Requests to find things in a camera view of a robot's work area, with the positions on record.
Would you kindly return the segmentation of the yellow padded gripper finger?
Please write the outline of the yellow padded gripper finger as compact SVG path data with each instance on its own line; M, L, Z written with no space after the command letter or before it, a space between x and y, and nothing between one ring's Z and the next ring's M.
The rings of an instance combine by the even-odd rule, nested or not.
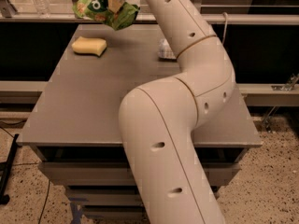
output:
M108 9L113 13L117 13L123 4L123 0L108 0Z

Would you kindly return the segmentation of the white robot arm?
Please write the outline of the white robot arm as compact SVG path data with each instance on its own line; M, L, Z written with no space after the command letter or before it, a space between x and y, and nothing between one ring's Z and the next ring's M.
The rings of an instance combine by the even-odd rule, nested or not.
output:
M235 71L190 0L146 0L180 66L131 90L121 139L150 224L226 224L192 143L192 131L227 104Z

